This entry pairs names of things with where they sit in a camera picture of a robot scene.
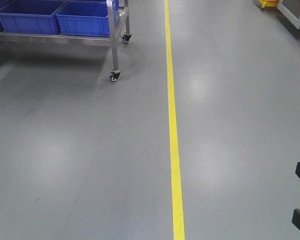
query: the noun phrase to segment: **yellow tape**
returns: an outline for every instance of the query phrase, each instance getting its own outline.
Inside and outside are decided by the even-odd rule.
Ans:
[[[177,128],[177,111],[175,98],[174,66],[172,57],[172,41],[170,28],[169,0],[164,0],[166,57],[168,73],[169,127],[170,127],[170,155],[172,176],[172,212],[174,240],[185,240],[184,204],[181,184],[181,169],[179,156],[179,141]]]

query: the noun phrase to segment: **cart leg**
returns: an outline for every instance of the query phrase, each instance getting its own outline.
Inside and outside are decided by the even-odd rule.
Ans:
[[[124,6],[129,7],[128,0],[124,0]],[[132,33],[130,32],[130,13],[128,12],[127,14],[128,15],[126,16],[126,19],[125,19],[125,33],[122,36],[122,41],[125,44],[129,43],[129,40],[132,36]]]
[[[117,48],[118,39],[116,35],[113,0],[106,0],[106,5],[107,5],[108,15],[109,15],[111,50],[112,50],[112,61],[113,61],[113,68],[109,74],[109,77],[112,82],[116,82],[120,76],[121,69],[119,68],[119,58],[118,58],[118,48]]]

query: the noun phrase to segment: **wheel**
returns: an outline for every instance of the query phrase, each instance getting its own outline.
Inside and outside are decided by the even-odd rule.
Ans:
[[[118,79],[116,79],[114,76],[110,76],[111,82],[116,82]]]
[[[122,41],[123,41],[124,44],[128,44],[129,43],[128,36],[124,35],[123,38],[122,38]]]
[[[124,44],[128,44],[130,41],[132,34],[127,35],[126,33],[124,33],[124,35],[122,36],[122,41]]]
[[[118,78],[120,77],[120,72],[112,71],[109,73],[108,76],[109,76],[111,82],[116,82],[118,80]]]

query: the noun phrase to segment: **gray epoxy floor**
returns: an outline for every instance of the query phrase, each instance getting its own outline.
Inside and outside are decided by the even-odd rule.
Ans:
[[[109,48],[0,45],[0,240],[173,238],[164,9],[151,4],[131,1],[115,84]]]
[[[0,240],[173,239],[164,1],[130,2],[115,84],[108,48],[0,45]],[[300,42],[251,0],[170,7],[186,239],[300,239]]]
[[[299,43],[251,0],[173,1],[171,31],[186,239],[300,239]]]

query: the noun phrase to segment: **stainless steel cart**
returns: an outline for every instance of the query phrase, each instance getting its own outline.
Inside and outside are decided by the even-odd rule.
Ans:
[[[89,46],[106,46],[111,47],[113,68],[109,74],[112,82],[116,82],[122,72],[119,67],[118,58],[118,40],[122,38],[123,43],[127,44],[132,36],[130,32],[129,0],[124,0],[124,6],[119,7],[120,20],[115,25],[114,0],[106,0],[110,36],[93,37],[93,36],[75,36],[75,35],[41,35],[41,34],[24,34],[0,32],[0,42],[30,42],[30,43],[55,43],[55,44],[78,44]]]

